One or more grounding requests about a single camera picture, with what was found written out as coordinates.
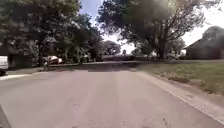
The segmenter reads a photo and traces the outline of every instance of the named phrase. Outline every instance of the house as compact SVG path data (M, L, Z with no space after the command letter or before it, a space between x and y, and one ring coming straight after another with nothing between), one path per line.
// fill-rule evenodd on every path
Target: house
M199 39L185 49L190 60L224 59L224 47L217 39Z
M224 28L212 26L199 39L186 49L187 59L224 59Z

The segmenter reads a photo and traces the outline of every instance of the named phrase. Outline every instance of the tree trunk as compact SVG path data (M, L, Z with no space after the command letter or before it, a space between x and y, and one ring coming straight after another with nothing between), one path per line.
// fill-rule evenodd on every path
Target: tree trunk
M165 59L165 53L166 53L166 42L160 41L159 46L157 48L157 57L160 60Z

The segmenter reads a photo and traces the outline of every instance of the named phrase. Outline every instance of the roof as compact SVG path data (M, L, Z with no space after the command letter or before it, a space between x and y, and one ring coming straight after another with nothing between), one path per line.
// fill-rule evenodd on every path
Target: roof
M213 39L199 39L195 43L186 47L185 49L204 48L204 47L217 47L218 43Z

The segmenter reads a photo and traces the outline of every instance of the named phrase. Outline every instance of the road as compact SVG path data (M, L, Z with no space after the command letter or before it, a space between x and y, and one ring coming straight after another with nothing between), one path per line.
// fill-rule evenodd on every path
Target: road
M0 104L12 128L223 128L125 68L0 81Z

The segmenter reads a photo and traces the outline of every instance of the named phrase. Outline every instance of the car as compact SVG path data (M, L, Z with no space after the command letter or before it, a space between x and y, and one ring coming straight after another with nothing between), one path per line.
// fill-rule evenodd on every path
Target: car
M9 68L8 57L0 56L0 76L5 75Z

